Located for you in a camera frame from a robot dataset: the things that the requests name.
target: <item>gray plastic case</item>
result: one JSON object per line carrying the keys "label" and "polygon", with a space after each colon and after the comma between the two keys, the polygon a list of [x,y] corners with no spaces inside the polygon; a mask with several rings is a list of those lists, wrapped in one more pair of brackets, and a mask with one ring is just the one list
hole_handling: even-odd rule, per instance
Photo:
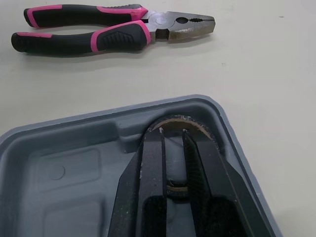
{"label": "gray plastic case", "polygon": [[[146,129],[166,115],[191,116],[210,128],[221,154],[243,177],[272,236],[281,237],[223,109],[202,95],[62,118],[4,134],[0,236],[107,236],[119,178]],[[177,208],[180,219],[190,212],[187,205]],[[174,229],[183,230],[187,222],[184,218],[174,223]]]}

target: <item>white table surface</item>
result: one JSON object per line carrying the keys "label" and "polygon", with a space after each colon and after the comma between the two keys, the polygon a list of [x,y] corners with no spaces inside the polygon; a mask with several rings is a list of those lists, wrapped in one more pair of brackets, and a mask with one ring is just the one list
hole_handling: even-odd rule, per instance
{"label": "white table surface", "polygon": [[[16,52],[12,33],[34,31],[28,7],[139,3],[215,17],[213,34],[142,53],[51,58]],[[285,237],[316,235],[316,1],[2,0],[0,133],[40,121],[189,94],[226,111]],[[75,34],[100,27],[39,32]]]}

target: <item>plier jaw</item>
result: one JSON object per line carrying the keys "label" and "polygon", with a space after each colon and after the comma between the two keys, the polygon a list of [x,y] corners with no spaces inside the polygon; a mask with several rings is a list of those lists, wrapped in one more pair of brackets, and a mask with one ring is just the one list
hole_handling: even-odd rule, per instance
{"label": "plier jaw", "polygon": [[142,18],[148,27],[152,41],[156,39],[183,40],[212,33],[215,20],[212,16],[168,11],[147,12]]}

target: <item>plier handle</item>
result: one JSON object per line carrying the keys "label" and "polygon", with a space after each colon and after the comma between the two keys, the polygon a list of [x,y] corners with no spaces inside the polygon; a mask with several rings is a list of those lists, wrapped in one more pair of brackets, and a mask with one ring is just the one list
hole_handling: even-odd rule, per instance
{"label": "plier handle", "polygon": [[13,47],[19,52],[40,54],[84,54],[103,50],[141,50],[156,39],[184,39],[211,33],[213,17],[179,12],[156,13],[139,4],[102,7],[51,5],[24,10],[34,28],[70,25],[106,25],[107,28],[78,35],[17,32]]}

